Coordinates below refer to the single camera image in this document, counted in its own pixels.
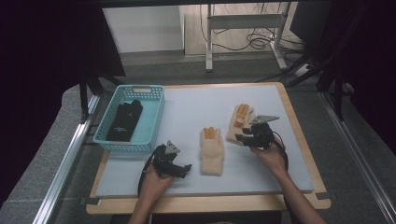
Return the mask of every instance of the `beige glove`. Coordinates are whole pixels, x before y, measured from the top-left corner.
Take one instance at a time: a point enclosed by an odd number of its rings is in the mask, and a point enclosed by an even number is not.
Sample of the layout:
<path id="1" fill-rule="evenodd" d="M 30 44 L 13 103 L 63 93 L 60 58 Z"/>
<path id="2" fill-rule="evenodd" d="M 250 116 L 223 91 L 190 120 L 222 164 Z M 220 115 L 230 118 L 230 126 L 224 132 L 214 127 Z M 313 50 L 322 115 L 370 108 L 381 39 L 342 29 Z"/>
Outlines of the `beige glove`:
<path id="1" fill-rule="evenodd" d="M 221 175 L 224 145 L 220 129 L 201 130 L 201 172 L 203 175 Z"/>
<path id="2" fill-rule="evenodd" d="M 253 114 L 253 107 L 249 105 L 237 105 L 231 116 L 229 130 L 227 133 L 227 141 L 242 146 L 243 143 L 236 140 L 236 134 L 244 134 L 243 128 L 250 128 L 249 122 L 256 116 Z"/>

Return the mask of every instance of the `forearm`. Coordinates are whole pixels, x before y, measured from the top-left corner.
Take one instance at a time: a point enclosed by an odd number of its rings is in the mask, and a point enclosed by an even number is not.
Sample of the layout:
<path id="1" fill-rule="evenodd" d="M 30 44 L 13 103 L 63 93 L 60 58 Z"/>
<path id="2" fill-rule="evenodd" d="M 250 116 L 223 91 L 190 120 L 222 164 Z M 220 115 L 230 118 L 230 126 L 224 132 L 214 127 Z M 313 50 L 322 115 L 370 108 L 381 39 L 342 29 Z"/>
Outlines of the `forearm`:
<path id="1" fill-rule="evenodd" d="M 326 223 L 311 202 L 300 192 L 286 170 L 274 174 L 292 211 L 304 224 Z"/>
<path id="2" fill-rule="evenodd" d="M 152 203 L 144 200 L 137 200 L 134 212 L 128 224 L 145 224 L 151 210 Z"/>

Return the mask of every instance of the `gray floor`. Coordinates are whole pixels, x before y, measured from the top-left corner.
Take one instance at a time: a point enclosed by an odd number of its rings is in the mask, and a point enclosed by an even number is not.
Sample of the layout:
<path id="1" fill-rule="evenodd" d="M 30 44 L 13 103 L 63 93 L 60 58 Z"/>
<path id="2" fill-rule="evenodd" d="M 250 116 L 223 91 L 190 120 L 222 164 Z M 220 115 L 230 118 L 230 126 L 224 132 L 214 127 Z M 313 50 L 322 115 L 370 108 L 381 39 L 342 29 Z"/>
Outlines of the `gray floor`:
<path id="1" fill-rule="evenodd" d="M 122 61 L 127 77 L 121 80 L 133 84 L 254 82 L 279 73 L 271 54 L 218 55 L 215 57 L 214 71 L 210 74 L 205 72 L 203 57 L 186 58 L 177 52 L 122 55 Z M 387 223 L 315 90 L 316 80 L 316 77 L 311 77 L 297 87 L 288 89 L 288 95 L 332 198 L 332 207 L 319 212 L 329 223 Z M 115 88 L 106 81 L 103 81 L 103 84 L 109 90 Z M 106 109 L 105 105 L 100 106 L 101 109 Z M 392 174 L 392 171 L 396 170 L 394 154 L 362 119 L 347 97 L 344 98 L 343 106 L 345 124 L 389 197 L 395 202 L 396 181 L 395 175 Z M 79 117 L 79 92 L 75 87 L 64 94 L 63 107 L 49 135 L 0 211 L 0 223 L 33 222 L 78 126 Z M 85 212 L 84 199 L 89 197 L 103 152 L 98 146 L 90 144 L 92 133 L 94 127 L 78 154 L 49 223 L 111 221 L 111 216 L 91 216 Z M 283 213 L 282 223 L 290 223 L 286 212 Z"/>

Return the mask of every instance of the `white board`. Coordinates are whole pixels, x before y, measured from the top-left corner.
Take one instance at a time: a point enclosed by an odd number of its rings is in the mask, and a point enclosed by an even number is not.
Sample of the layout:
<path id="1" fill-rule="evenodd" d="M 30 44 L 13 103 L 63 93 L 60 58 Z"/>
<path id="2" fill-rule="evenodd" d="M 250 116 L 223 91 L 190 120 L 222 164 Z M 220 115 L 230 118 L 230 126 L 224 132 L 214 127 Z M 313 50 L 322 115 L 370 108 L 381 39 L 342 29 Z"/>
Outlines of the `white board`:
<path id="1" fill-rule="evenodd" d="M 280 186 L 262 162 L 250 152 L 225 140 L 236 105 L 254 107 L 256 115 L 279 116 L 269 122 L 281 135 L 289 155 L 289 173 L 302 191 L 313 190 L 306 164 L 276 86 L 166 89 L 165 107 L 157 145 L 171 140 L 180 150 L 174 164 L 192 164 L 183 178 L 175 178 L 166 195 L 235 195 L 280 192 Z M 200 172 L 200 131 L 213 126 L 224 139 L 222 176 Z M 148 156 L 110 152 L 96 191 L 97 197 L 136 196 L 141 170 Z"/>

